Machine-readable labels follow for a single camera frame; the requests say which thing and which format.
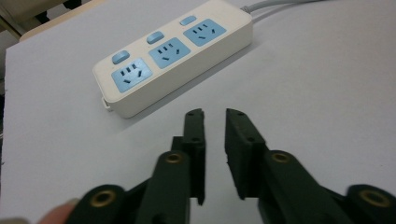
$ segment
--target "wooden edge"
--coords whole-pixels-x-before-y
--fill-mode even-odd
[[[66,12],[63,15],[61,15],[61,16],[59,16],[59,17],[57,17],[57,18],[55,18],[55,19],[53,19],[53,20],[51,20],[49,22],[46,22],[46,23],[36,27],[33,30],[30,30],[30,31],[26,32],[20,38],[20,42],[22,42],[23,40],[26,40],[26,39],[34,36],[34,35],[37,35],[37,34],[43,32],[45,30],[48,30],[49,28],[51,28],[53,26],[56,26],[56,25],[58,25],[58,24],[60,24],[60,23],[62,23],[64,21],[67,21],[67,20],[69,20],[69,19],[71,19],[71,18],[73,18],[73,17],[85,12],[86,10],[89,10],[89,9],[91,9],[93,7],[96,7],[96,6],[104,3],[105,1],[106,0],[91,0],[90,2],[84,4],[84,5],[80,6],[80,7],[77,7],[77,8],[75,8],[75,9],[69,11],[69,12]]]

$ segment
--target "white table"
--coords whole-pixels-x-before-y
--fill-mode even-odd
[[[269,148],[319,184],[396,195],[396,3],[344,0],[254,13],[253,43],[131,119],[102,107],[93,65],[204,0],[108,1],[7,51],[0,217],[36,222],[88,190],[130,189],[205,111],[206,201],[191,223],[262,223],[237,197],[224,153],[225,109],[246,112]],[[237,6],[257,0],[230,1]]]

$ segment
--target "white surface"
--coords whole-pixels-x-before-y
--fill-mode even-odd
[[[196,17],[196,21],[185,26],[180,25],[182,20],[191,15]],[[197,47],[183,33],[206,19],[214,20],[226,31],[205,45]],[[252,40],[251,20],[249,14],[225,1],[208,1],[186,12],[128,46],[118,49],[94,66],[93,73],[104,99],[108,106],[123,118],[136,115],[249,45]],[[148,44],[147,37],[158,31],[163,33],[164,38],[151,45]],[[177,38],[190,52],[176,62],[160,68],[149,52],[172,38]],[[114,64],[112,57],[122,50],[130,52],[130,58]],[[112,74],[120,69],[125,71],[125,66],[136,59],[143,60],[152,75],[131,89],[120,92]]]
[[[246,112],[269,148],[294,154],[323,186],[344,194],[367,183],[396,195],[391,0],[262,10],[247,49],[132,119],[105,111],[93,65],[203,2],[113,0],[7,51],[0,217],[36,222],[98,185],[130,189],[182,134],[184,113],[199,107],[206,201],[191,202],[191,223],[261,223],[257,201],[237,198],[226,164],[227,107]]]

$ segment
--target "screw hole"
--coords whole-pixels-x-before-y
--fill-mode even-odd
[[[116,199],[116,193],[113,190],[102,190],[91,198],[93,207],[103,207],[112,203]]]
[[[390,206],[389,198],[376,190],[362,190],[361,192],[359,192],[359,196],[361,196],[361,198],[367,203],[376,207]]]

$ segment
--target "brass insert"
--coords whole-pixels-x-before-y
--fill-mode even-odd
[[[102,190],[91,198],[93,207],[103,207],[111,204],[116,199],[116,193],[113,190]]]
[[[359,196],[371,205],[377,207],[390,207],[389,198],[376,190],[364,189],[359,192]]]
[[[180,163],[182,159],[183,157],[181,157],[181,155],[177,153],[170,154],[166,157],[166,161],[169,163]]]
[[[280,152],[272,154],[272,159],[274,161],[282,162],[282,163],[287,163],[290,160],[288,155]]]

